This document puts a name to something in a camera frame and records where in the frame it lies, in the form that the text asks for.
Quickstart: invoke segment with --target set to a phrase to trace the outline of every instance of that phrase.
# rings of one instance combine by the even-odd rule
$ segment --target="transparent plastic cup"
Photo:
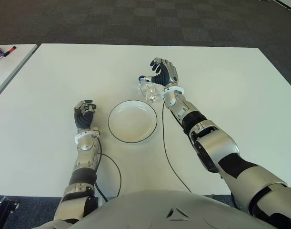
[[[139,81],[139,88],[148,103],[152,104],[161,100],[161,93],[152,82],[148,82],[141,78]]]

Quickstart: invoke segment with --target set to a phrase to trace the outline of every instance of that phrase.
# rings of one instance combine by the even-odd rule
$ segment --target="white tabletop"
[[[161,103],[153,104],[157,128],[145,141],[124,143],[108,130],[115,105],[143,99],[138,77],[152,75],[154,57],[174,63],[187,100],[235,139],[245,160],[291,186],[291,86],[259,49],[43,44],[0,95],[0,195],[62,196],[77,156],[73,108],[84,99],[97,104],[94,122],[103,152],[122,172],[121,194],[185,190],[164,154]],[[164,121],[170,161],[190,189],[229,194],[168,110]],[[105,157],[98,184],[106,196],[118,190],[117,169]]]
[[[13,44],[0,45],[3,52],[7,52],[13,46]],[[37,47],[36,44],[15,44],[15,46],[17,48],[15,51],[0,60],[0,92]]]

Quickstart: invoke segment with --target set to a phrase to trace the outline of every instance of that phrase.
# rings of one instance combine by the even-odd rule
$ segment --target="white bowl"
[[[156,126],[154,109],[138,100],[128,100],[115,106],[108,118],[112,135],[127,143],[143,141],[154,132]]]

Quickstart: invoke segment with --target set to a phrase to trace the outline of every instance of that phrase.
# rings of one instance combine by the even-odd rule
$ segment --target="cable wire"
[[[173,166],[171,165],[170,163],[170,160],[169,160],[169,157],[168,157],[168,154],[166,152],[166,147],[165,147],[165,139],[164,139],[164,117],[163,117],[163,114],[164,114],[164,103],[162,105],[162,133],[163,133],[163,146],[164,146],[164,152],[165,152],[165,156],[166,156],[166,159],[168,160],[168,163],[171,167],[171,169],[173,170],[174,174],[176,175],[176,177],[180,180],[180,182],[187,188],[187,190],[191,192],[191,190],[188,188],[188,186],[180,179],[180,177],[177,175],[177,173],[175,172],[175,170],[173,169]]]
[[[121,191],[121,187],[122,187],[122,174],[121,174],[121,171],[120,171],[119,166],[117,165],[117,163],[116,163],[116,162],[115,162],[115,161],[114,161],[110,156],[108,156],[108,155],[102,153],[102,145],[101,145],[101,141],[99,140],[99,138],[98,138],[98,142],[99,142],[99,145],[100,145],[100,158],[99,158],[98,166],[97,166],[95,172],[97,173],[97,171],[98,171],[99,165],[100,165],[100,163],[101,163],[102,155],[104,155],[104,156],[106,156],[107,158],[109,158],[109,159],[110,159],[110,160],[115,164],[115,166],[116,166],[117,169],[118,169],[119,175],[120,175],[120,186],[119,186],[119,190],[118,190],[118,193],[117,193],[117,197],[118,197],[119,194],[120,194],[120,191]],[[103,194],[102,191],[100,190],[100,188],[99,188],[97,182],[95,182],[94,185],[95,185],[95,187],[97,188],[98,192],[99,192],[99,193],[101,194],[101,196],[103,197],[103,199],[104,199],[106,202],[108,202],[107,198],[104,196],[104,194]]]
[[[122,186],[122,175],[121,175],[121,171],[120,171],[120,169],[119,169],[119,167],[118,167],[118,165],[117,165],[117,163],[110,157],[110,156],[108,156],[108,155],[106,155],[106,154],[102,154],[102,155],[104,155],[104,156],[106,156],[107,158],[109,158],[114,164],[115,164],[115,166],[117,167],[117,169],[118,169],[118,171],[119,171],[119,175],[120,175],[120,187],[119,187],[119,190],[118,190],[118,193],[117,193],[117,197],[119,196],[119,194],[120,194],[120,191],[121,191],[121,186]]]
[[[98,138],[98,142],[99,142],[99,145],[100,145],[100,158],[99,158],[99,161],[98,161],[98,166],[95,170],[95,173],[97,174],[97,171],[98,171],[98,168],[99,168],[99,165],[101,163],[101,159],[102,159],[102,145],[101,145],[101,141],[99,140]],[[94,182],[94,185],[95,187],[97,188],[98,192],[101,194],[101,196],[103,197],[103,199],[105,200],[105,202],[108,202],[107,198],[104,196],[104,194],[102,193],[102,191],[100,190],[98,184],[97,184],[97,181]]]

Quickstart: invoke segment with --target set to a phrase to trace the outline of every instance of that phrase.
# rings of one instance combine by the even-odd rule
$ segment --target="pen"
[[[9,55],[11,52],[13,52],[16,49],[16,46],[13,46],[13,48],[11,48],[9,51],[5,52],[3,57],[6,57],[7,55]]]

